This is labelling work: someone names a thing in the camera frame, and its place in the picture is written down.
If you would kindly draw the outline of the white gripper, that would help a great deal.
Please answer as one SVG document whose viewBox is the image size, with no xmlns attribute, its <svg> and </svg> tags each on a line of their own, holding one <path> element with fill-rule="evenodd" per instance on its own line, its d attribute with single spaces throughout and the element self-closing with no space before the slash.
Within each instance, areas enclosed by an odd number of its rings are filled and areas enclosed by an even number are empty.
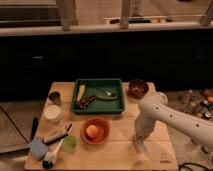
<svg viewBox="0 0 213 171">
<path fill-rule="evenodd" d="M 137 142 L 145 141 L 154 131 L 155 123 L 156 121 L 154 119 L 140 113 L 134 122 L 134 139 Z"/>
</svg>

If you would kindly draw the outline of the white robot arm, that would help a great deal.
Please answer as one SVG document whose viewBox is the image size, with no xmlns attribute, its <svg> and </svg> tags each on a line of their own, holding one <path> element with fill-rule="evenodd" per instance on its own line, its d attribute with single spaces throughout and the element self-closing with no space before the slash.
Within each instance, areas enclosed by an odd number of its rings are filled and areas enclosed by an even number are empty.
<svg viewBox="0 0 213 171">
<path fill-rule="evenodd" d="M 213 122 L 179 112 L 167 104 L 168 98 L 162 92 L 139 101 L 140 113 L 134 123 L 135 143 L 145 147 L 144 141 L 154 131 L 156 121 L 161 121 L 213 151 Z"/>
</svg>

